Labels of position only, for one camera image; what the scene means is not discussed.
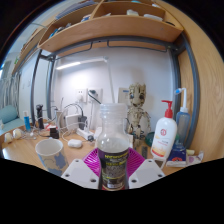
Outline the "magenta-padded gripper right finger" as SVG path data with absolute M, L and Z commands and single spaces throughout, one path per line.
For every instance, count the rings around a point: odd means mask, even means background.
M 134 149 L 129 149 L 127 178 L 130 189 L 140 188 L 163 178 L 165 174 L 153 159 L 144 159 Z

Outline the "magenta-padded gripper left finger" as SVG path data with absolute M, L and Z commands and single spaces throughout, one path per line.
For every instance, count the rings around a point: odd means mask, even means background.
M 74 159 L 62 178 L 81 187 L 97 189 L 99 186 L 100 162 L 97 150 L 89 152 L 83 159 Z

